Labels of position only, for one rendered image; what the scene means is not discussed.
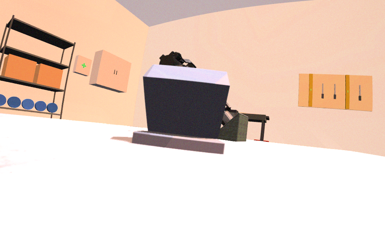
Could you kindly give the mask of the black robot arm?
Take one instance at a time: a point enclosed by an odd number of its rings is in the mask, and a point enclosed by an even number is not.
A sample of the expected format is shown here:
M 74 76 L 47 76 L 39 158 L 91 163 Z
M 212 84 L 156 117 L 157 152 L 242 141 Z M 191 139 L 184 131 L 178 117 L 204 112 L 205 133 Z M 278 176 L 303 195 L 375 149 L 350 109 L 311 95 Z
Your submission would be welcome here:
M 184 65 L 183 63 L 187 63 L 187 64 Z M 183 59 L 180 53 L 174 52 L 174 51 L 172 51 L 169 55 L 163 54 L 160 57 L 159 64 L 167 65 L 167 66 L 171 65 L 171 66 L 196 68 L 196 66 L 189 59 Z M 231 106 L 226 102 L 226 108 L 222 119 L 223 126 L 233 118 L 233 116 L 229 112 L 230 110 L 231 110 Z

